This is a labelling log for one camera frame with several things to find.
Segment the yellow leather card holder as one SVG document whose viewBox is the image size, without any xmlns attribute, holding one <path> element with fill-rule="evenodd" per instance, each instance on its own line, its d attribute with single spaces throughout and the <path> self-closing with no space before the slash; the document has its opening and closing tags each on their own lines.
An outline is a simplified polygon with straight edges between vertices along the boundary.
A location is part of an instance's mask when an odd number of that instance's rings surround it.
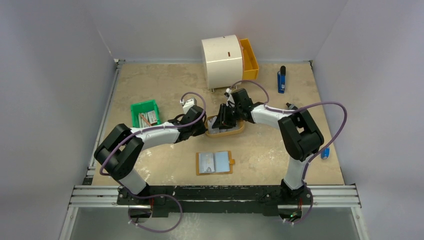
<svg viewBox="0 0 424 240">
<path fill-rule="evenodd" d="M 195 160 L 195 170 L 197 176 L 206 176 L 206 175 L 225 175 L 233 173 L 233 166 L 236 164 L 236 161 L 232 158 L 232 153 L 230 151 L 218 151 L 218 152 L 202 152 L 202 153 L 213 153 L 214 154 L 214 167 L 215 172 L 212 173 L 199 173 L 199 153 L 196 153 Z"/>
</svg>

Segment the white credit card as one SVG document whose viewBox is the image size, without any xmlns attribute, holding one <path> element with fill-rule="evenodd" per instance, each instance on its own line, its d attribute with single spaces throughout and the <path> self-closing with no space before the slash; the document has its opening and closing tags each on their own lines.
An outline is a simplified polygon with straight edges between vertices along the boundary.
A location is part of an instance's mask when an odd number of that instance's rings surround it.
<svg viewBox="0 0 424 240">
<path fill-rule="evenodd" d="M 198 155 L 198 170 L 200 174 L 214 173 L 215 160 L 212 152 L 201 152 Z"/>
</svg>

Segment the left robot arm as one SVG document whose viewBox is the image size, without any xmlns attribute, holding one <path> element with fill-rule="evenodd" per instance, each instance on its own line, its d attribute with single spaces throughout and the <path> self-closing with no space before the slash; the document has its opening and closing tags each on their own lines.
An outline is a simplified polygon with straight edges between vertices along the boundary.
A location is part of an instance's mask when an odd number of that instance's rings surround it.
<svg viewBox="0 0 424 240">
<path fill-rule="evenodd" d="M 129 128 L 118 124 L 97 147 L 93 157 L 106 174 L 126 188 L 132 201 L 142 205 L 149 199 L 150 186 L 135 170 L 140 153 L 204 134 L 205 113 L 203 108 L 193 105 L 181 119 L 176 117 L 153 127 Z"/>
</svg>

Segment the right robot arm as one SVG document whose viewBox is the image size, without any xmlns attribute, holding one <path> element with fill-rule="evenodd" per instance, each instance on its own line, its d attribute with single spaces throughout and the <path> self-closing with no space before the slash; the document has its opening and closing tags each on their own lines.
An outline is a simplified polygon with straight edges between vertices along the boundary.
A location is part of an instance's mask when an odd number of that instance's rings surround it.
<svg viewBox="0 0 424 240">
<path fill-rule="evenodd" d="M 305 186 L 309 160 L 324 144 L 324 137 L 308 110 L 283 111 L 268 107 L 264 102 L 253 102 L 244 88 L 227 90 L 226 103 L 222 103 L 212 129 L 228 130 L 238 121 L 263 124 L 280 131 L 289 163 L 281 182 L 282 200 L 288 204 L 300 198 Z"/>
</svg>

